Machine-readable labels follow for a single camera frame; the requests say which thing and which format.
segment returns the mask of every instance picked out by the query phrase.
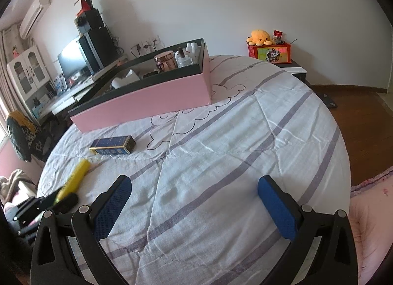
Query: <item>orange octopus plush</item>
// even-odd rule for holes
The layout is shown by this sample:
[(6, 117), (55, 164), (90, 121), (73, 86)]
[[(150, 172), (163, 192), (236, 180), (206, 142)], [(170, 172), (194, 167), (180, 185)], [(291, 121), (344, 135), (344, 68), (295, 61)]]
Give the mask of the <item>orange octopus plush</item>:
[(271, 46), (270, 35), (264, 30), (254, 30), (246, 40), (250, 46)]

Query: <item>striped quilt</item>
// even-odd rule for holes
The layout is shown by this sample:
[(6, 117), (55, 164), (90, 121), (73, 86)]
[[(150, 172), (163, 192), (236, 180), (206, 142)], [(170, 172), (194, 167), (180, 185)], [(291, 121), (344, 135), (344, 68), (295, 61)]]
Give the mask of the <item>striped quilt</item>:
[[(80, 205), (91, 204), (119, 175), (130, 177), (131, 197), (101, 241), (129, 284), (260, 284), (288, 246), (258, 197), (263, 175), (299, 204), (348, 211), (348, 154), (320, 99), (270, 63), (221, 55), (210, 65), (210, 106), (85, 134), (73, 125), (46, 162), (40, 196), (64, 184), (81, 158), (93, 163), (78, 191)], [(97, 138), (122, 135), (135, 138), (131, 155), (88, 149)]]

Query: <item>monitor screen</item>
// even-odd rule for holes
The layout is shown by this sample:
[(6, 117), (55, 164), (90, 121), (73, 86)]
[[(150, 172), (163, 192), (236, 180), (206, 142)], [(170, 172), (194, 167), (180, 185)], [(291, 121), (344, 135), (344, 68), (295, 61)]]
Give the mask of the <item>monitor screen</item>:
[(71, 41), (57, 57), (66, 80), (78, 72), (82, 74), (89, 72), (79, 48), (78, 40), (79, 38), (75, 38)]

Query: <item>rose gold jar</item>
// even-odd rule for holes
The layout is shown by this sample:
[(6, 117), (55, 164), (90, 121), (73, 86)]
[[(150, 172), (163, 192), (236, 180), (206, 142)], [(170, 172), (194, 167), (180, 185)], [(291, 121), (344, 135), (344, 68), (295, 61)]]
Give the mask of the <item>rose gold jar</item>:
[(160, 72), (177, 69), (177, 62), (173, 51), (166, 51), (154, 57), (156, 66)]

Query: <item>cartoon panda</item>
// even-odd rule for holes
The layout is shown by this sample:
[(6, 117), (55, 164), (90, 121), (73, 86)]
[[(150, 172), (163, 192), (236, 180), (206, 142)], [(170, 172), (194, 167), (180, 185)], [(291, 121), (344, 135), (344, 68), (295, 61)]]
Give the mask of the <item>cartoon panda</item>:
[(279, 50), (271, 49), (266, 54), (267, 57), (265, 58), (265, 60), (267, 62), (271, 62), (271, 63), (278, 62), (278, 60), (280, 59), (280, 55), (281, 55), (281, 52)]

